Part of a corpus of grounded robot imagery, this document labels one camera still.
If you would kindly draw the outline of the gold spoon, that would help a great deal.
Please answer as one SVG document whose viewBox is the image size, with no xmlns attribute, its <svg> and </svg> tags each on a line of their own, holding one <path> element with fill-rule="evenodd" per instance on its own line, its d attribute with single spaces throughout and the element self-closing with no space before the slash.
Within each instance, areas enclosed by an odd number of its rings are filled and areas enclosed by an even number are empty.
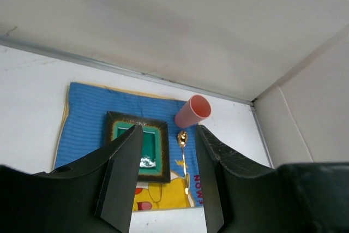
<svg viewBox="0 0 349 233">
<path fill-rule="evenodd" d="M 186 131 L 182 130 L 177 135 L 177 142 L 182 151 L 182 160 L 183 160 L 183 172 L 184 172 L 184 180 L 185 180 L 185 194 L 189 195 L 189 179 L 188 172 L 186 167 L 186 159 L 185 159 L 185 146 L 188 141 L 188 134 Z"/>
</svg>

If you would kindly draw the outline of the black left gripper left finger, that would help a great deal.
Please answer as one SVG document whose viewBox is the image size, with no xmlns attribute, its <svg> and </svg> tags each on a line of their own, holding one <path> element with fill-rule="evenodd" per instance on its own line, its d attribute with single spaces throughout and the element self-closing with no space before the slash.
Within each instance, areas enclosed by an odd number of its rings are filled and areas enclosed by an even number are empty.
<svg viewBox="0 0 349 233">
<path fill-rule="evenodd" d="M 128 232 L 142 127 L 48 174 L 43 182 L 41 232 Z"/>
</svg>

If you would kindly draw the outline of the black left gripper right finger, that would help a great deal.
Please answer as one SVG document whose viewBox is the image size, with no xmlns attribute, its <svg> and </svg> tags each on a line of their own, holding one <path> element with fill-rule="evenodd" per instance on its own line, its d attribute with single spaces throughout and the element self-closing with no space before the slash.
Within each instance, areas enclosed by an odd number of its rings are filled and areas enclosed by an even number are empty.
<svg viewBox="0 0 349 233">
<path fill-rule="evenodd" d="M 278 232 L 272 168 L 221 142 L 205 126 L 196 128 L 196 155 L 208 232 Z"/>
</svg>

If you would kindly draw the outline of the blue Pikachu placemat cloth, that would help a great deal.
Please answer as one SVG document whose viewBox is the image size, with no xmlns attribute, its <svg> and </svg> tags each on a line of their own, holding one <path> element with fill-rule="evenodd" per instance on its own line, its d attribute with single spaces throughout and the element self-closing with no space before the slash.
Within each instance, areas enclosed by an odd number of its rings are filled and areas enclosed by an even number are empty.
<svg viewBox="0 0 349 233">
<path fill-rule="evenodd" d="M 175 114 L 184 101 L 125 93 L 98 86 L 72 82 L 65 104 L 65 122 L 58 144 L 55 167 L 73 162 L 104 144 L 108 111 L 165 121 L 169 128 L 170 182 L 137 184 L 133 211 L 192 208 L 203 205 L 201 181 L 195 148 L 194 126 L 186 129 L 188 142 L 185 159 L 189 179 L 189 195 L 185 194 L 182 151 L 177 142 L 179 128 Z"/>
</svg>

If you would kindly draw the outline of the pink plastic cup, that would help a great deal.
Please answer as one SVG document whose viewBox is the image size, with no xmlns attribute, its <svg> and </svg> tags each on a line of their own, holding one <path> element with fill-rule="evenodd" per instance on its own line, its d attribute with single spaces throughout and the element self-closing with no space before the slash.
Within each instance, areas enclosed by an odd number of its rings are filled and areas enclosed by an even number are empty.
<svg viewBox="0 0 349 233">
<path fill-rule="evenodd" d="M 201 95 L 193 95 L 174 117 L 179 128 L 185 129 L 205 120 L 212 113 L 209 101 Z"/>
</svg>

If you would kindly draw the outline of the square green ceramic plate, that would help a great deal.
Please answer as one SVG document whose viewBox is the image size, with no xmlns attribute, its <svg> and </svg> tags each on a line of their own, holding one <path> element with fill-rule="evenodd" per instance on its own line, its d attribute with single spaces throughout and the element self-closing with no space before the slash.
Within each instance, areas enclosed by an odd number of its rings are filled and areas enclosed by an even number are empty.
<svg viewBox="0 0 349 233">
<path fill-rule="evenodd" d="M 119 137 L 134 125 L 140 125 L 143 130 L 138 181 L 169 183 L 171 179 L 167 122 L 108 111 L 106 113 L 105 143 Z"/>
</svg>

